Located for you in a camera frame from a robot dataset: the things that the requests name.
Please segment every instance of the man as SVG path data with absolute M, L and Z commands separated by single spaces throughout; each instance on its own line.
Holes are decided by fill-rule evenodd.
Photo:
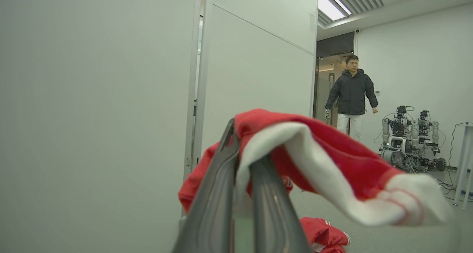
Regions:
M 331 88 L 326 109 L 330 110 L 335 100 L 338 99 L 337 129 L 346 133 L 348 119 L 350 119 L 350 137 L 360 140 L 361 121 L 365 114 L 365 95 L 370 101 L 373 113 L 378 113 L 378 100 L 375 96 L 373 82 L 358 68 L 358 57 L 350 55 L 346 60 L 347 70 Z

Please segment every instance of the black jacket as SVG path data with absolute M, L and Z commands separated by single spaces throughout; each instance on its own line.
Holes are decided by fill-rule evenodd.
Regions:
M 364 114 L 365 94 L 370 101 L 371 107 L 377 107 L 378 100 L 375 96 L 373 82 L 365 74 L 365 71 L 358 69 L 356 75 L 351 76 L 351 73 L 345 70 L 331 88 L 326 109 L 330 110 L 335 100 L 338 99 L 338 113 Z

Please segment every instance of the red and white cloth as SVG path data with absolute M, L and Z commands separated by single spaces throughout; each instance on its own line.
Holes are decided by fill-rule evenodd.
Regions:
M 304 217 L 300 220 L 314 253 L 345 253 L 343 246 L 350 244 L 350 237 L 321 218 Z
M 235 128 L 241 140 L 236 204 L 241 205 L 251 193 L 249 166 L 270 153 L 282 177 L 289 177 L 302 190 L 324 196 L 360 224 L 438 225 L 453 218 L 453 209 L 433 178 L 395 169 L 321 121 L 256 109 L 236 115 Z M 217 145 L 206 150 L 179 191 L 186 212 Z

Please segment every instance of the ceiling light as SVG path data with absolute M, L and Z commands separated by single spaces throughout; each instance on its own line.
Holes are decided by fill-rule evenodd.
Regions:
M 330 71 L 330 70 L 333 70 L 333 64 L 319 66 L 319 72 Z
M 335 1 L 343 10 L 345 10 L 347 14 L 351 15 L 351 12 L 348 10 L 347 7 L 345 7 L 345 5 L 340 0 L 335 0 Z
M 329 0 L 319 0 L 318 7 L 333 21 L 345 17 Z

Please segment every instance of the white wall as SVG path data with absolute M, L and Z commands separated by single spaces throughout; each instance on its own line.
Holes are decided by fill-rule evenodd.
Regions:
M 213 6 L 203 150 L 238 113 L 309 115 L 314 56 Z
M 317 14 L 317 0 L 214 0 L 214 4 L 246 21 L 314 52 L 315 28 L 310 14 Z
M 194 0 L 0 0 L 0 252 L 171 250 L 193 17 Z
M 371 77 L 379 113 L 365 115 L 361 140 L 373 150 L 384 115 L 411 105 L 414 118 L 429 110 L 446 135 L 442 156 L 449 159 L 454 126 L 473 122 L 473 4 L 362 30 L 358 34 L 360 68 Z M 451 165 L 457 166 L 463 128 L 455 132 Z M 440 134 L 439 142 L 444 141 Z

